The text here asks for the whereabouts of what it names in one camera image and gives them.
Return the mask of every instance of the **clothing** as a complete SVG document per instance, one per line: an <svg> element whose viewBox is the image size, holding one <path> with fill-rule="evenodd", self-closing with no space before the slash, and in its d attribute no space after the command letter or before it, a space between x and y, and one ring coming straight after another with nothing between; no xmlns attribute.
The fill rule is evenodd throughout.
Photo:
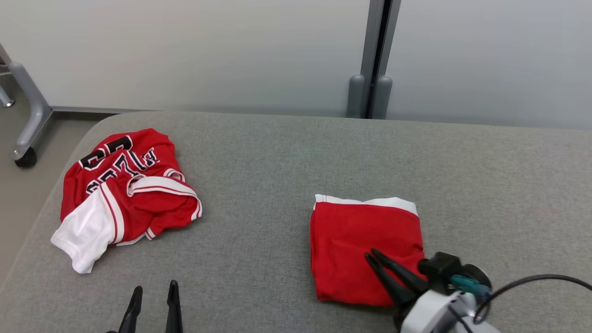
<svg viewBox="0 0 592 333"><path fill-rule="evenodd" d="M310 219L311 270L318 300L392 306L366 262L378 248L418 276L425 257L415 204L400 198L366 202L317 194Z"/></svg>
<svg viewBox="0 0 592 333"><path fill-rule="evenodd" d="M202 214L201 202L185 182L175 145L154 129L112 135L66 173L62 224L51 242L90 273L110 244L153 239Z"/></svg>

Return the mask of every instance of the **white partition panel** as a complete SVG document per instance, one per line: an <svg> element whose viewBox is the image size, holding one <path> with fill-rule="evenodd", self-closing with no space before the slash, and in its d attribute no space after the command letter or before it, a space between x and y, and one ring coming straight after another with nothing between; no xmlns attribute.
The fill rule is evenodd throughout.
<svg viewBox="0 0 592 333"><path fill-rule="evenodd" d="M344 116L369 0L6 0L52 106Z"/></svg>
<svg viewBox="0 0 592 333"><path fill-rule="evenodd" d="M403 0L388 119L592 129L592 2Z"/></svg>

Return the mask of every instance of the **black cable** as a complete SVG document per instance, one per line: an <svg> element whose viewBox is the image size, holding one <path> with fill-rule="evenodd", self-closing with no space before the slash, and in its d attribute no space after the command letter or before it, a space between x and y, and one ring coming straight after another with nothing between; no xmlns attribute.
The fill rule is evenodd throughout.
<svg viewBox="0 0 592 333"><path fill-rule="evenodd" d="M461 315L459 315L458 312L456 312L454 309L452 309L451 305L448 306L448 311L450 311L450 313L452 313L452 315L456 318L456 320L462 324L462 326L466 330L466 333L473 333L473 331L469 327L469 324L467 324L464 320L462 320Z"/></svg>
<svg viewBox="0 0 592 333"><path fill-rule="evenodd" d="M503 286L502 288L499 288L495 293L491 294L491 296L489 296L489 298L487 298L485 300L485 302L483 302L483 304L481 304L479 306L479 308L477 309L477 312L475 312L475 316L473 317L473 324L479 325L480 323L485 321L485 319L487 318L487 313L483 316L483 318L477 320L477 318L479 318L479 313L481 313L481 311L483 311L483 309L488 304L490 304L491 301L494 300L497 296L507 292L510 289L520 286L522 284L532 282L532 281L538 281L538 280L563 280L563 281L579 284L580 286L585 287L586 289L592 291L592 284L584 282L584 281L580 280L579 278L575 278L575 277L571 277L571 276L567 276L567 275L541 274L541 275L532 275L532 276L523 277L520 280L516 280L514 282L508 283L507 285Z"/></svg>

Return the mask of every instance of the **chair leg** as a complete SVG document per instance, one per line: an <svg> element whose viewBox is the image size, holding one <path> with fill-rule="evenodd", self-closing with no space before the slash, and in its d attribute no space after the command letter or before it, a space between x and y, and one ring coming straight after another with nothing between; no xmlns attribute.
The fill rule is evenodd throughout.
<svg viewBox="0 0 592 333"><path fill-rule="evenodd" d="M14 100L11 100L10 97L6 94L2 86L0 86L0 101L2 102L2 106L4 107L11 107L14 105Z"/></svg>
<svg viewBox="0 0 592 333"><path fill-rule="evenodd" d="M18 136L11 157L19 167L32 167L37 158L31 144L41 132L53 110L49 107L23 65L18 62L11 62L8 64L8 68L31 104L31 116Z"/></svg>

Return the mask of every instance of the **robotic arm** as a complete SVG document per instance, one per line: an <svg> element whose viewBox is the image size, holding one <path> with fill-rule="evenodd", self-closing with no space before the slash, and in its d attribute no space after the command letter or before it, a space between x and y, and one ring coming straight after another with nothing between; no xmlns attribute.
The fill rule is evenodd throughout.
<svg viewBox="0 0 592 333"><path fill-rule="evenodd" d="M377 249L366 253L366 260L395 304L393 319L400 333L499 333L487 322L473 324L477 307L491 291L491 281L476 266L438 252L419 263L425 281Z"/></svg>

